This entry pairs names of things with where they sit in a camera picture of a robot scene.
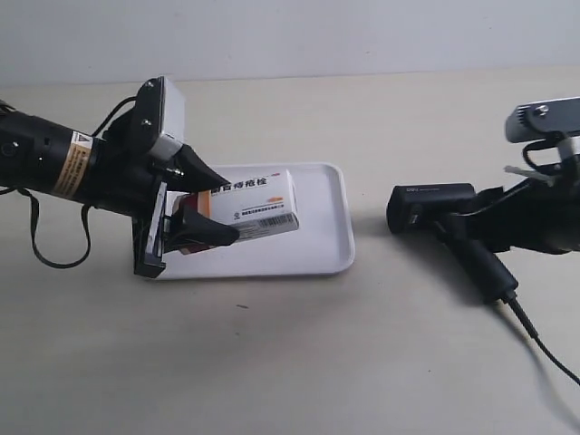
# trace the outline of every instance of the white wall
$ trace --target white wall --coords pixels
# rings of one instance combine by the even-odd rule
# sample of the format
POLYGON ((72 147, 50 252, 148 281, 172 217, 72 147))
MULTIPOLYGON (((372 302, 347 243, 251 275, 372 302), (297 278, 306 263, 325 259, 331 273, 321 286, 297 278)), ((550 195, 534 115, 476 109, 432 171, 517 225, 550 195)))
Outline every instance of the white wall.
POLYGON ((0 86, 580 63, 577 0, 0 0, 0 86))

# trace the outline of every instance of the black cable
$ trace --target black cable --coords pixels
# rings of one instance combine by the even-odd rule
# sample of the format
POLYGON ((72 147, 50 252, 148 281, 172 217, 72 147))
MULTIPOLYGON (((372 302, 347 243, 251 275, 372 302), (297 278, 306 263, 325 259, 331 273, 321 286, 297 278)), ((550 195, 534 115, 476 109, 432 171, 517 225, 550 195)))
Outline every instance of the black cable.
POLYGON ((517 319, 522 323, 524 328, 526 329, 529 336, 537 343, 537 347, 547 356, 547 358, 554 363, 554 365, 560 369, 562 372, 566 374, 572 381, 574 381, 578 386, 580 386, 580 378, 576 376, 570 369, 568 369, 565 365, 563 365, 546 347, 544 342, 540 340, 539 334, 537 333, 536 328, 529 320, 526 315, 526 312, 519 304, 517 299, 514 297, 508 303, 509 307, 512 309, 514 314, 516 315, 517 319))
POLYGON ((112 117, 115 116, 117 114, 118 111, 120 111, 123 106, 125 104, 128 104, 130 102, 134 102, 135 100, 137 100, 137 97, 128 97, 125 100, 121 101, 119 104, 117 104, 114 109, 111 111, 111 113, 109 113, 107 115, 107 117, 104 119, 103 122, 101 122, 101 125, 99 125, 99 127, 97 127, 97 130, 94 131, 94 133, 92 134, 93 137, 98 136, 99 133, 101 133, 101 131, 107 126, 107 124, 112 120, 112 117))
POLYGON ((89 209, 91 208, 91 206, 85 204, 81 208, 82 229, 84 230, 84 235, 86 236, 87 239, 87 249, 84 255, 78 260, 73 261, 72 263, 64 263, 64 264, 54 263, 53 261, 50 261, 49 259, 44 257, 39 251, 38 246, 36 245, 36 229, 38 228, 38 218, 40 217, 40 203, 38 202, 38 199, 25 188, 19 188, 17 189, 17 191, 21 195, 28 197, 30 199, 30 236, 32 239, 31 241, 33 245, 34 255, 41 261, 41 263, 49 267, 53 267, 55 269, 70 269, 72 267, 77 267, 80 263, 82 263, 89 257, 89 254, 91 253, 91 233, 89 232, 89 209))

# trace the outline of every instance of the table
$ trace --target table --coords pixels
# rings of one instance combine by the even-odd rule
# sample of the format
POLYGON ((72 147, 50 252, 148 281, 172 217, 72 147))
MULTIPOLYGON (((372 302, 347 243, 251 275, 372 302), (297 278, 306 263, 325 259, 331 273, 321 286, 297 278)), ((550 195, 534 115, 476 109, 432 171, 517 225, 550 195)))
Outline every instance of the table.
MULTIPOLYGON (((0 198, 0 432, 6 434, 574 433, 580 391, 479 305, 428 238, 392 237, 395 184, 513 183, 503 122, 580 93, 580 68, 183 82, 187 137, 214 164, 342 168, 357 257, 323 278, 147 282, 125 217, 91 213, 90 259, 37 262, 26 198, 0 198)), ((0 90, 21 111, 91 131, 138 84, 0 90)), ((80 207, 42 196, 38 243, 82 254, 80 207)), ((548 347, 580 371, 578 255, 501 256, 548 347)))

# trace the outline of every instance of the warning sticker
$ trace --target warning sticker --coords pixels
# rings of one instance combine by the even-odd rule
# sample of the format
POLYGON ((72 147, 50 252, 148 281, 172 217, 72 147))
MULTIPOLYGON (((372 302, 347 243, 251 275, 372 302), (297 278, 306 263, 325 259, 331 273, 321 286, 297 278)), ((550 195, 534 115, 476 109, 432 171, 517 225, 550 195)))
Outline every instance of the warning sticker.
POLYGON ((92 137, 78 131, 72 132, 71 146, 66 155, 66 160, 61 170, 53 194, 64 198, 70 198, 79 188, 84 172, 89 165, 89 157, 92 151, 92 137))

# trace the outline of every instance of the white plastic tray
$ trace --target white plastic tray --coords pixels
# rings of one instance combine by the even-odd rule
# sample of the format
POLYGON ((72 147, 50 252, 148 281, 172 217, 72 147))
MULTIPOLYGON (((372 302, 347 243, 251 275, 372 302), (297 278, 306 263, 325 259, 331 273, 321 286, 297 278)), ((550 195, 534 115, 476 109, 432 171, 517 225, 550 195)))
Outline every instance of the white plastic tray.
MULTIPOLYGON (((328 163, 218 166, 226 179, 288 169, 295 183, 300 229, 184 256, 163 256, 167 268, 157 279, 229 276, 328 275, 354 261, 354 238, 343 173, 328 163)), ((168 193, 170 213, 176 192, 168 193)))

